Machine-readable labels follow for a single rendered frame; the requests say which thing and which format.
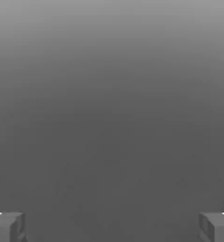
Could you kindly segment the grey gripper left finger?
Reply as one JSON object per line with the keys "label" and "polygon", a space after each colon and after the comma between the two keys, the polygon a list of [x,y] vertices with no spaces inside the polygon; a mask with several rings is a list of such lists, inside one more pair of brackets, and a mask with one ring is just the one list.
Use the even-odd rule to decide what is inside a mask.
{"label": "grey gripper left finger", "polygon": [[25,213],[0,212],[0,242],[27,242]]}

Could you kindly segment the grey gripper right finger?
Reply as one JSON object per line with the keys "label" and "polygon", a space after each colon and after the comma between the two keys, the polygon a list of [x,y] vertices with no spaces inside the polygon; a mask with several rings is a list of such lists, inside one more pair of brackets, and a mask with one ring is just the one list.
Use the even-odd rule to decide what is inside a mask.
{"label": "grey gripper right finger", "polygon": [[224,212],[199,213],[198,222],[202,242],[224,242]]}

